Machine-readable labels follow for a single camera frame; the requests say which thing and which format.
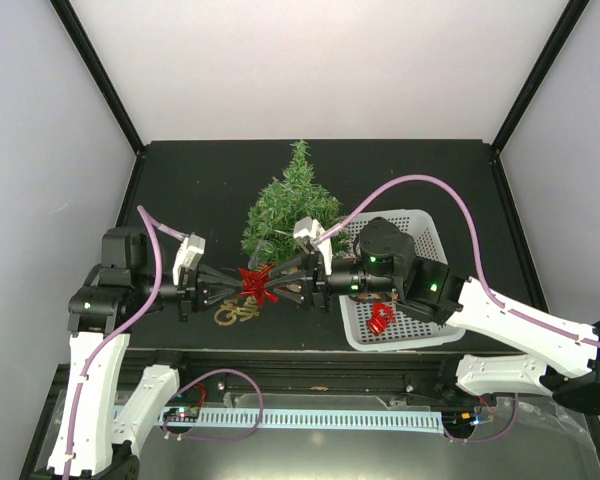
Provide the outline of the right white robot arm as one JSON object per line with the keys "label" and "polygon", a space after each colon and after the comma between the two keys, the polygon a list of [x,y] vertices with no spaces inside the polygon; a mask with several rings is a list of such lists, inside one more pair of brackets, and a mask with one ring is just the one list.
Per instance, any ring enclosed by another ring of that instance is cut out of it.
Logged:
{"label": "right white robot arm", "polygon": [[439,261],[417,255],[411,235],[382,217],[368,222],[350,257],[333,258],[321,225],[300,221],[301,253],[274,268],[268,294],[305,308],[328,310],[336,296],[391,303],[407,317],[479,333],[517,354],[466,354],[434,379],[437,396],[459,402],[467,394],[542,395],[587,415],[600,415],[600,321],[578,323],[499,297],[473,277],[460,277]]}

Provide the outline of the small green christmas tree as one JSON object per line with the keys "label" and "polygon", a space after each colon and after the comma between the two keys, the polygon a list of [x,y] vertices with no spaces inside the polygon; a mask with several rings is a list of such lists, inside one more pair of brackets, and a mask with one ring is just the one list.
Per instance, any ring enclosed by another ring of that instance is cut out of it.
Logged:
{"label": "small green christmas tree", "polygon": [[309,162],[309,144],[298,140],[291,148],[291,160],[282,176],[274,177],[249,208],[241,239],[242,251],[249,258],[258,241],[267,240],[270,243],[268,265],[281,264],[299,253],[300,246],[293,238],[298,220],[311,217],[328,228],[344,218],[342,203],[315,182],[314,166]]}

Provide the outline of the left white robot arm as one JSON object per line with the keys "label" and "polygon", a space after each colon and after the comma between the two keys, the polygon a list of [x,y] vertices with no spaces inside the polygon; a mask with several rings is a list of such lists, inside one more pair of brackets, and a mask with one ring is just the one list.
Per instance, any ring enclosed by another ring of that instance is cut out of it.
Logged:
{"label": "left white robot arm", "polygon": [[156,228],[116,227],[101,243],[101,260],[69,301],[70,370],[61,425],[45,472],[53,479],[134,478],[139,456],[171,399],[187,397],[193,372],[178,353],[156,352],[120,412],[114,410],[131,330],[164,304],[182,316],[204,311],[241,287],[201,263],[204,239],[177,234],[171,273],[149,272],[162,255]]}

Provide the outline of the red star ornament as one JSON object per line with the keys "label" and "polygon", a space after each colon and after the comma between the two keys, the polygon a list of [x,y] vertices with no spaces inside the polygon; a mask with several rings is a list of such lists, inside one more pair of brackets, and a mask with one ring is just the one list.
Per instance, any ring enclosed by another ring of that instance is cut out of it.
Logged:
{"label": "red star ornament", "polygon": [[266,288],[273,268],[273,265],[266,265],[259,270],[239,268],[238,272],[242,280],[240,295],[253,297],[259,307],[263,307],[267,301],[277,303],[279,301],[278,297]]}

